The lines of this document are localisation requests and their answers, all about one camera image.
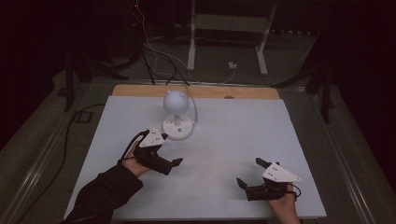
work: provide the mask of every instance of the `white base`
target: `white base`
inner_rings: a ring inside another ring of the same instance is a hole
[[[175,116],[171,115],[163,122],[163,131],[172,140],[183,140],[190,136],[192,132],[192,121],[185,115],[179,115],[180,125],[175,125]]]
[[[195,66],[195,45],[190,44],[189,59],[187,60],[187,71],[194,71]]]
[[[259,62],[260,74],[262,76],[268,76],[267,65],[265,64],[264,55],[260,51],[259,46],[256,46],[257,61]]]

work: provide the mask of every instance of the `wooden table edge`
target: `wooden table edge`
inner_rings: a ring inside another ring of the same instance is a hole
[[[198,98],[280,99],[274,88],[189,86],[189,89],[192,96]],[[166,91],[175,90],[189,93],[187,87],[182,85],[119,84],[114,88],[112,95],[164,97]]]

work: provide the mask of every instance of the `white plastic housing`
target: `white plastic housing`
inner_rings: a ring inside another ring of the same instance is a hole
[[[170,114],[182,114],[189,108],[189,99],[183,91],[168,91],[163,98],[163,108]]]
[[[262,177],[273,180],[275,182],[296,182],[302,179],[297,175],[291,173],[285,168],[279,166],[276,163],[272,163],[264,172]]]
[[[140,142],[139,146],[154,147],[154,146],[163,145],[163,143],[165,143],[165,140],[163,139],[160,130],[158,130],[157,128],[153,128],[151,129],[149,134]]]
[[[190,136],[192,132],[192,121],[186,115],[178,115],[180,125],[176,126],[175,116],[170,115],[163,122],[163,131],[168,134],[172,140],[183,140]]]

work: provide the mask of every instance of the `gray floor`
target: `gray floor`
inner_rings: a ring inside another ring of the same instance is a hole
[[[222,85],[265,87],[296,75],[315,38],[307,35],[270,35],[264,52],[268,77],[259,75],[252,41],[240,42],[223,46],[201,44],[197,47],[196,69],[190,74],[183,69],[181,63],[177,63],[177,66],[191,84],[219,85],[217,83],[228,81],[233,76],[233,71],[227,68],[228,62],[236,62],[233,78]],[[150,43],[157,50],[172,54],[183,62],[187,61],[188,38],[181,37],[173,41],[158,38]],[[149,57],[149,60],[153,64],[153,58]],[[173,69],[168,63],[159,60],[156,71],[172,73]],[[149,83],[146,67],[141,62],[122,74],[131,78],[126,83]],[[396,223],[396,196],[337,88],[332,87],[334,108],[330,109],[331,123],[325,124],[318,115],[319,97],[303,93],[307,80],[303,79],[279,90],[328,214],[324,218],[304,220],[304,223]],[[22,180],[40,152],[53,148],[48,162],[43,164],[45,169],[34,190],[28,192],[25,201],[22,200],[22,205],[19,206],[21,211],[17,212],[16,217],[38,196],[61,164],[65,124],[70,119],[70,113],[63,111],[65,99],[56,95],[64,87],[64,73],[56,76],[54,83],[56,88],[52,94],[0,153],[2,214],[18,193]],[[91,84],[79,85],[72,111],[93,104],[104,104],[118,83],[120,82],[99,76]],[[63,219],[102,110],[102,106],[93,107],[90,109],[93,113],[90,123],[73,123],[70,126],[64,168],[21,223],[57,223]]]

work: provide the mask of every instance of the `human hand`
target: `human hand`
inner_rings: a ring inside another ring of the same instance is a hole
[[[134,148],[137,146],[139,141],[134,142],[132,145],[131,150],[126,155],[124,161],[122,161],[122,165],[128,168],[136,177],[141,176],[143,173],[149,171],[150,169],[139,162],[137,162],[136,158],[134,157]]]
[[[286,191],[293,191],[293,186],[287,184]],[[300,219],[297,217],[295,201],[296,198],[294,194],[291,193],[286,193],[278,200],[267,200],[280,223],[300,224]]]

